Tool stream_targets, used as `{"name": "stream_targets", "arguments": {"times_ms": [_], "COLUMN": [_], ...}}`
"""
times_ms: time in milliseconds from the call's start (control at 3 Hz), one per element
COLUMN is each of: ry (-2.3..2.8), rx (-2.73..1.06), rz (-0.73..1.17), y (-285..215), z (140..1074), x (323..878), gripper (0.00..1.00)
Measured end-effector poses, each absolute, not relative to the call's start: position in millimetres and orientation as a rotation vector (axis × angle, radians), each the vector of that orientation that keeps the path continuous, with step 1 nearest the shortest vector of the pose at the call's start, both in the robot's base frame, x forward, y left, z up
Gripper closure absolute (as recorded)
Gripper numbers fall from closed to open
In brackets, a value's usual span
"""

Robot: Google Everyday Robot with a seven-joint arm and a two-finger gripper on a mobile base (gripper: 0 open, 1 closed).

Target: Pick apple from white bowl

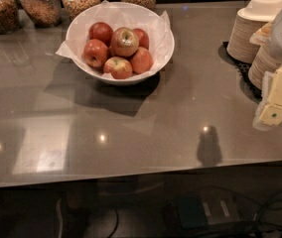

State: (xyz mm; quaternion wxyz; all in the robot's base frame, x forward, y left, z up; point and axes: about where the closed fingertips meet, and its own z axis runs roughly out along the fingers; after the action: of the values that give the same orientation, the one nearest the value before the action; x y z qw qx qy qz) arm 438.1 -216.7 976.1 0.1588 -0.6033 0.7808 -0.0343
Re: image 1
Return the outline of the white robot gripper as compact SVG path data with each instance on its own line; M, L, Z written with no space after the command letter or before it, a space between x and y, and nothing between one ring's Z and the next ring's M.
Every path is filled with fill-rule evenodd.
M273 23L268 22L252 34L249 41L257 46L269 40L270 55L282 62L282 10ZM282 123L282 66L275 72L266 71L262 82L262 100L259 103L253 127L267 131Z

